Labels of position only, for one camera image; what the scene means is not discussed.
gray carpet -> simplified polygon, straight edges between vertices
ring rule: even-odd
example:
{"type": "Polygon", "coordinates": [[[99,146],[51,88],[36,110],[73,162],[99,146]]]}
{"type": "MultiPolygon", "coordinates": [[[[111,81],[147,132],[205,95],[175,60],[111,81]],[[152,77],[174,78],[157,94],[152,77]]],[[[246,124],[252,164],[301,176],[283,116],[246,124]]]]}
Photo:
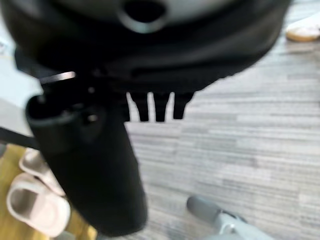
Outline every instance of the gray carpet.
{"type": "MultiPolygon", "coordinates": [[[[286,25],[317,11],[320,1],[298,0],[286,25]]],[[[137,120],[133,105],[131,111],[137,120]]],[[[167,124],[127,125],[149,222],[125,239],[212,233],[186,213],[193,194],[242,214],[276,239],[320,239],[320,42],[288,42],[282,34],[251,69],[199,92],[184,121],[171,119],[171,107],[167,112],[167,124]]]]}

slipper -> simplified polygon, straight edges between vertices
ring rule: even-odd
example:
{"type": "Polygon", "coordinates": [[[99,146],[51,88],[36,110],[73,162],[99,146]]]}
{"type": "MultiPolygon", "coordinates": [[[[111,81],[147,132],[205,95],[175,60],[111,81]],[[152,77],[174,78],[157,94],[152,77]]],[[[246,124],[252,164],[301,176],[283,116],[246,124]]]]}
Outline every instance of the slipper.
{"type": "Polygon", "coordinates": [[[311,42],[320,38],[320,13],[290,24],[286,37],[296,42],[311,42]]]}
{"type": "Polygon", "coordinates": [[[66,195],[38,150],[27,148],[19,161],[19,166],[24,172],[39,178],[55,194],[66,195]]]}
{"type": "Polygon", "coordinates": [[[6,206],[17,220],[52,238],[65,230],[71,214],[67,200],[28,173],[21,173],[13,180],[6,206]]]}

white slipper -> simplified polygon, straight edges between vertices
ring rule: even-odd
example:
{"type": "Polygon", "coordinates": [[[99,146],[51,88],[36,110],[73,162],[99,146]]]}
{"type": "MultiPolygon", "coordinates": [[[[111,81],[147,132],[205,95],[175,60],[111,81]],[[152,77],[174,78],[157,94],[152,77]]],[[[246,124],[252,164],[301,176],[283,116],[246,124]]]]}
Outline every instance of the white slipper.
{"type": "Polygon", "coordinates": [[[38,177],[55,194],[66,195],[38,150],[27,148],[19,161],[19,166],[24,172],[38,177]]]}
{"type": "Polygon", "coordinates": [[[286,37],[297,42],[311,42],[320,38],[320,13],[290,24],[286,29],[286,37]]]}
{"type": "Polygon", "coordinates": [[[13,217],[52,238],[65,230],[71,213],[67,200],[28,173],[13,180],[6,206],[13,217]]]}

white wall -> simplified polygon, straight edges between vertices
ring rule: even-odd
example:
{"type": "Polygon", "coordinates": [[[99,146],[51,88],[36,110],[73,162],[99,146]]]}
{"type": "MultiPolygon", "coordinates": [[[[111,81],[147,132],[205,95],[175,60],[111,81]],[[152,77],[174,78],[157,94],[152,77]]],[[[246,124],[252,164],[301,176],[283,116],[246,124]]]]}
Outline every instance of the white wall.
{"type": "Polygon", "coordinates": [[[41,93],[38,81],[16,69],[13,59],[15,44],[0,16],[0,127],[25,135],[30,131],[24,119],[28,99],[41,93]]]}

floor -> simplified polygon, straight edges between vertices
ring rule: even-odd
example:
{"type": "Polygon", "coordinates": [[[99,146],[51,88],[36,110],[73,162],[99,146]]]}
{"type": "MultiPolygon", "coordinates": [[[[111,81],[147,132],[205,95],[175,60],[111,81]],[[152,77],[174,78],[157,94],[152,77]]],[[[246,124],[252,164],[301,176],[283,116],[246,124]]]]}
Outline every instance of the floor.
{"type": "MultiPolygon", "coordinates": [[[[317,11],[319,0],[297,0],[285,24],[317,11]]],[[[251,69],[199,92],[184,121],[167,122],[127,125],[149,202],[147,228],[127,239],[211,233],[186,213],[193,194],[276,239],[320,239],[320,41],[282,34],[251,69]]]]}

